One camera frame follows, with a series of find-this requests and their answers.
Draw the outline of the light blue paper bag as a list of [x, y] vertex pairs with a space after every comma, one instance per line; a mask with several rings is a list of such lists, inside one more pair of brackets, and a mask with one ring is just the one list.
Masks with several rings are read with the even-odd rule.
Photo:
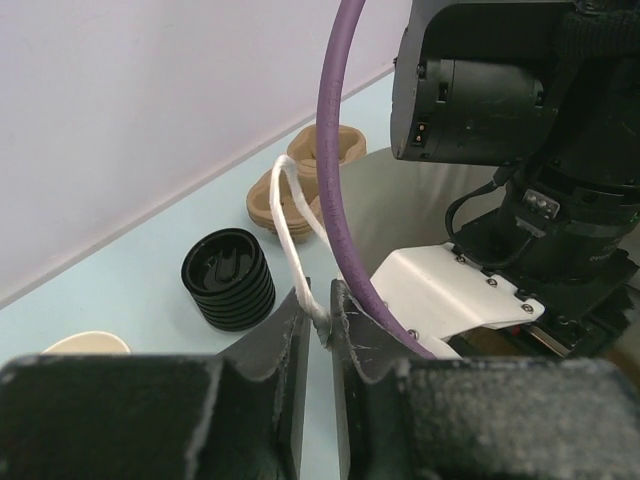
[[[426, 205], [420, 205], [414, 188], [419, 169], [394, 167], [388, 156], [383, 150], [368, 154], [347, 165], [341, 176], [356, 250], [366, 267], [376, 270], [395, 250], [447, 243], [442, 232], [427, 231], [435, 224], [441, 198], [429, 198]], [[398, 320], [390, 331], [402, 340], [409, 335]]]

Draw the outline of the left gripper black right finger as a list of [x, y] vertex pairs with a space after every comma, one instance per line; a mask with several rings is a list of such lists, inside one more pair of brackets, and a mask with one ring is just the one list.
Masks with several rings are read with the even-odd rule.
[[427, 360], [331, 286], [344, 479], [635, 479], [639, 396], [604, 360]]

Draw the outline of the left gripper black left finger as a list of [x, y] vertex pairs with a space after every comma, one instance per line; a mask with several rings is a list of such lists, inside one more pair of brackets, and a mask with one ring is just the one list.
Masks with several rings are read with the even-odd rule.
[[52, 355], [1, 370], [5, 479], [296, 479], [310, 320], [294, 294], [213, 355]]

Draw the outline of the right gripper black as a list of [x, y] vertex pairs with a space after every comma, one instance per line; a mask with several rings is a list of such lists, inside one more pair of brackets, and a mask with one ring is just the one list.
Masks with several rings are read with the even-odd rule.
[[407, 328], [462, 353], [485, 327], [526, 354], [598, 355], [629, 327], [637, 2], [414, 2], [391, 150], [494, 171], [448, 206], [446, 242], [390, 256], [432, 314]]

